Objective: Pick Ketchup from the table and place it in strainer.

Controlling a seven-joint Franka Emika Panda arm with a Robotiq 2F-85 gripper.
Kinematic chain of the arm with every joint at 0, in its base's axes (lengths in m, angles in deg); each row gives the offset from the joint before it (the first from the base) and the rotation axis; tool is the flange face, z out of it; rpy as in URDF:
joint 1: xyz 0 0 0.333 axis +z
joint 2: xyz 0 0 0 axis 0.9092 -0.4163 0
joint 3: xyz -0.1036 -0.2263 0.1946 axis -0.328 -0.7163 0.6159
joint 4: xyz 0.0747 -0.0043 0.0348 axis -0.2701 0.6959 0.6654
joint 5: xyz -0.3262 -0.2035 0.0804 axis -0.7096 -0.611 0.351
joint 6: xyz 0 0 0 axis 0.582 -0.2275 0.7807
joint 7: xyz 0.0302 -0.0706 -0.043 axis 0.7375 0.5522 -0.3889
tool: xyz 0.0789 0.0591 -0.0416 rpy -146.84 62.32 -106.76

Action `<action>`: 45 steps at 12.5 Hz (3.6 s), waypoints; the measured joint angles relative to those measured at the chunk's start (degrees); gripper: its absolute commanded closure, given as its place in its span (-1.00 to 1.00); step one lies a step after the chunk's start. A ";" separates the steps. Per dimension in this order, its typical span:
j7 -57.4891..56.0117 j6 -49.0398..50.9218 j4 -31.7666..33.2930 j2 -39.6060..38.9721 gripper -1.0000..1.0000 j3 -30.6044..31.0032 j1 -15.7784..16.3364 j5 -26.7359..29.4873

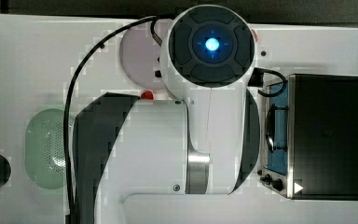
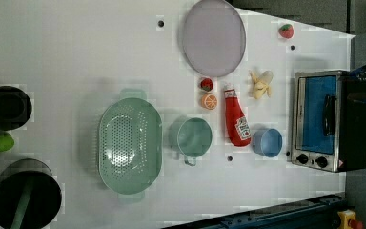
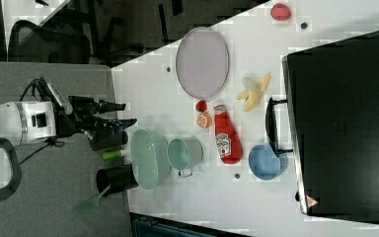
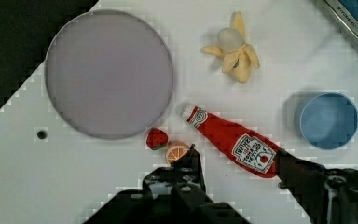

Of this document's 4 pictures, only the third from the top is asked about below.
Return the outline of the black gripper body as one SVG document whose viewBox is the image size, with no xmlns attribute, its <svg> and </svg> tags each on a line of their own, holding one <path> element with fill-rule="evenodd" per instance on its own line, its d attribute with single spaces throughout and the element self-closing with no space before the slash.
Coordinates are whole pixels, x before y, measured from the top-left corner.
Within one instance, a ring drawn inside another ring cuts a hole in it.
<svg viewBox="0 0 379 237">
<path fill-rule="evenodd" d="M 56 135 L 59 138 L 69 137 L 76 133 L 88 131 L 95 133 L 103 127 L 103 122 L 96 114 L 102 109 L 104 100 L 94 100 L 90 97 L 69 96 L 71 113 L 58 111 L 55 114 Z"/>
</svg>

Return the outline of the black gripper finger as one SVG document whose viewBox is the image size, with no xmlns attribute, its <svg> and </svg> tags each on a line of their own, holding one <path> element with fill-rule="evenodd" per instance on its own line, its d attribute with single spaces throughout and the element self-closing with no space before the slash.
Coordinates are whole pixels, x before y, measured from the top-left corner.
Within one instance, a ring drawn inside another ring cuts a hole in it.
<svg viewBox="0 0 379 237">
<path fill-rule="evenodd" d="M 113 119 L 105 119 L 105 118 L 100 118 L 98 121 L 97 128 L 103 129 L 103 128 L 110 128 L 114 132 L 119 132 L 123 131 L 134 124 L 137 123 L 136 118 L 129 118 L 129 119 L 118 119 L 118 118 L 113 118 Z"/>
<path fill-rule="evenodd" d="M 126 104 L 117 104 L 117 103 L 111 103 L 111 102 L 100 102 L 100 114 L 105 114 L 108 112 L 117 112 L 117 111 L 123 111 L 126 107 Z"/>
</svg>

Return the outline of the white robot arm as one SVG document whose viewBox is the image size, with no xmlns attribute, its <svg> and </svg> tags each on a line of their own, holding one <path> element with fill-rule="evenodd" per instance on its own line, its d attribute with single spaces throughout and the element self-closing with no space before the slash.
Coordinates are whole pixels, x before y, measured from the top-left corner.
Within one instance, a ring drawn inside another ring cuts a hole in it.
<svg viewBox="0 0 379 237">
<path fill-rule="evenodd" d="M 111 139 L 124 144 L 125 130 L 137 120 L 101 117 L 124 109 L 124 104 L 77 96 L 70 96 L 66 103 L 46 99 L 0 104 L 0 202 L 12 196 L 22 181 L 18 146 L 42 142 L 54 145 L 58 138 L 76 133 L 86 134 L 94 150 L 107 148 Z"/>
</svg>

